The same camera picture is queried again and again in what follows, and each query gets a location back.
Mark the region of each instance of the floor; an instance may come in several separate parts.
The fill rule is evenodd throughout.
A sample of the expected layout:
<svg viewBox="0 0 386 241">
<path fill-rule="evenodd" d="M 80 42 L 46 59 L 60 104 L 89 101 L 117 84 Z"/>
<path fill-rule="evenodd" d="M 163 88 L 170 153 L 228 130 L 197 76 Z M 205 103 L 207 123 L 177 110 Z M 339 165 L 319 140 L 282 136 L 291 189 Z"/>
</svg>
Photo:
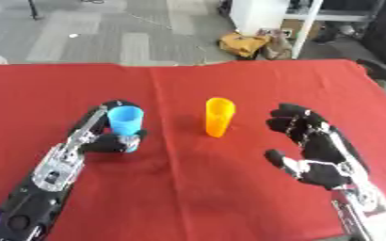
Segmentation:
<svg viewBox="0 0 386 241">
<path fill-rule="evenodd" d="M 0 0 L 0 55 L 10 63 L 112 62 L 135 66 L 199 65 L 234 58 L 215 46 L 232 24 L 219 0 Z M 357 42 L 309 42 L 301 58 L 373 57 Z"/>
</svg>

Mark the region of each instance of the blue cup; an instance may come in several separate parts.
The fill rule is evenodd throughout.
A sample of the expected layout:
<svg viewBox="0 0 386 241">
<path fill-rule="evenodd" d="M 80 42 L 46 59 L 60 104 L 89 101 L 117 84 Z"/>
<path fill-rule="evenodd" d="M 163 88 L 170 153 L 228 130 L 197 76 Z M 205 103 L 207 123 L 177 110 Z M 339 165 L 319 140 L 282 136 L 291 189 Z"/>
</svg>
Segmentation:
<svg viewBox="0 0 386 241">
<path fill-rule="evenodd" d="M 121 136 L 132 136 L 142 128 L 144 112 L 135 106 L 119 106 L 111 109 L 107 113 L 109 125 L 114 133 Z"/>
</svg>

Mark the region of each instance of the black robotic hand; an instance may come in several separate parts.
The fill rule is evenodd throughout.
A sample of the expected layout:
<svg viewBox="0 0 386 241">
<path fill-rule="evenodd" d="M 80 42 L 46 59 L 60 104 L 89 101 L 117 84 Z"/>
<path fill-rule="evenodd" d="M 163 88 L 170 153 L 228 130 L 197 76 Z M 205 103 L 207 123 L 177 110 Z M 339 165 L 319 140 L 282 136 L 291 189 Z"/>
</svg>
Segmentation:
<svg viewBox="0 0 386 241">
<path fill-rule="evenodd" d="M 266 123 L 273 131 L 286 134 L 299 147 L 305 160 L 296 161 L 276 150 L 265 157 L 274 166 L 305 184 L 326 189 L 351 183 L 351 176 L 365 177 L 368 168 L 349 141 L 320 115 L 295 104 L 280 104 Z"/>
<path fill-rule="evenodd" d="M 138 105 L 124 101 L 115 100 L 101 104 L 106 106 L 107 111 L 119 106 L 136 106 Z M 100 108 L 100 106 L 91 108 L 69 131 L 68 136 L 71 136 L 76 130 L 80 129 L 88 119 Z M 82 146 L 81 152 L 92 153 L 125 153 L 126 150 L 130 150 L 132 146 L 138 145 L 141 140 L 147 135 L 146 130 L 140 130 L 130 137 L 122 137 L 115 133 L 104 133 L 105 128 L 109 128 L 109 119 L 107 115 L 101 117 L 101 119 L 90 130 L 92 134 L 98 137 L 94 142 L 88 143 Z"/>
</svg>

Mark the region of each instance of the robotic arm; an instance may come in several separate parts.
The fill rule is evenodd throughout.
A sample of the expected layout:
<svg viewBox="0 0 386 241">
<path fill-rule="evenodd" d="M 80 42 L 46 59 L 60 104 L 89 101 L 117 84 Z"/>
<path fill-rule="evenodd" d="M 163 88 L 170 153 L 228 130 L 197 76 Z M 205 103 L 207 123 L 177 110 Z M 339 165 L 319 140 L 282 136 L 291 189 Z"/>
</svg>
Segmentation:
<svg viewBox="0 0 386 241">
<path fill-rule="evenodd" d="M 39 241 L 51 231 L 85 166 L 84 153 L 124 153 L 140 143 L 145 131 L 131 137 L 104 134 L 106 112 L 121 105 L 112 101 L 91 109 L 69 132 L 65 143 L 53 147 L 0 206 L 1 241 Z"/>
<path fill-rule="evenodd" d="M 325 119 L 294 104 L 280 104 L 267 125 L 302 148 L 304 160 L 276 150 L 265 153 L 275 167 L 302 183 L 332 193 L 332 205 L 351 240 L 386 241 L 386 197 L 369 180 L 369 169 L 355 148 Z"/>
</svg>

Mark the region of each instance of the red tablecloth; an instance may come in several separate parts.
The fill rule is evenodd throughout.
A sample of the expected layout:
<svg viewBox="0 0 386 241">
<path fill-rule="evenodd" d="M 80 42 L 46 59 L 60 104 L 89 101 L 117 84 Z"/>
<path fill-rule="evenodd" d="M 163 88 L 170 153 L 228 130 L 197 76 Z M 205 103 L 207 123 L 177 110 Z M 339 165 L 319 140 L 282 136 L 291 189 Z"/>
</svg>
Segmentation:
<svg viewBox="0 0 386 241">
<path fill-rule="evenodd" d="M 237 106 L 221 139 L 203 129 L 211 97 Z M 263 158 L 298 157 L 265 120 L 280 102 L 313 108 L 357 146 L 386 193 L 386 95 L 345 60 L 204 67 L 0 66 L 0 202 L 90 106 L 126 99 L 146 111 L 136 153 L 95 154 L 50 240 L 311 240 L 341 233 L 330 193 Z"/>
</svg>

